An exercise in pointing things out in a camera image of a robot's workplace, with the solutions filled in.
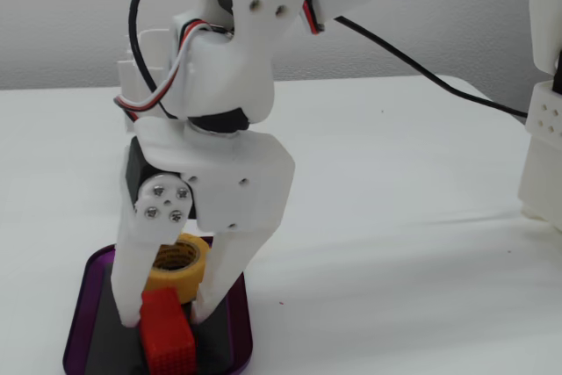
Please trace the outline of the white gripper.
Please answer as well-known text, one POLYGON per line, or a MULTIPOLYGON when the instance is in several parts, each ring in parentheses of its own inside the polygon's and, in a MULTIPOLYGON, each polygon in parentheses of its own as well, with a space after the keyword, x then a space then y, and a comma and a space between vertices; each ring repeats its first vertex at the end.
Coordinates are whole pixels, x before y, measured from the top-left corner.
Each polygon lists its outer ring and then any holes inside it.
POLYGON ((270 231, 277 230, 294 161, 266 133, 203 133, 157 117, 141 118, 133 128, 143 158, 156 173, 142 183, 136 200, 121 183, 111 275, 120 321, 127 328, 139 322, 155 257, 162 245, 176 242, 193 207, 198 228, 216 233, 192 304, 192 321, 204 322, 270 239, 270 231))

